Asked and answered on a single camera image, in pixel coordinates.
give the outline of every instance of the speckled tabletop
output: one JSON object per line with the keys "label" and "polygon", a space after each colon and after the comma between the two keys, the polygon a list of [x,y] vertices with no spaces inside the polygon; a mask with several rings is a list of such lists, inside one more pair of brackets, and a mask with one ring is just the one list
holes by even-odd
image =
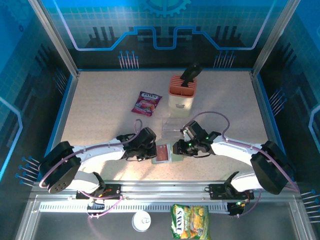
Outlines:
{"label": "speckled tabletop", "polygon": [[[71,145],[88,145],[109,141],[121,134],[134,132],[135,119],[150,127],[162,138],[163,122],[170,117],[168,86],[171,76],[182,71],[108,71],[82,72],[64,128],[62,141]],[[197,91],[190,117],[203,111],[225,114],[230,122],[226,135],[230,138],[265,143],[266,131],[248,72],[203,71],[198,77]],[[140,91],[163,96],[151,117],[131,112]],[[209,133],[222,132],[227,123],[213,114],[197,118]],[[249,171],[243,162],[211,155],[207,158],[185,157],[183,161],[151,164],[127,162],[124,159],[93,165],[85,172],[100,173],[104,180],[225,180],[235,171]]]}

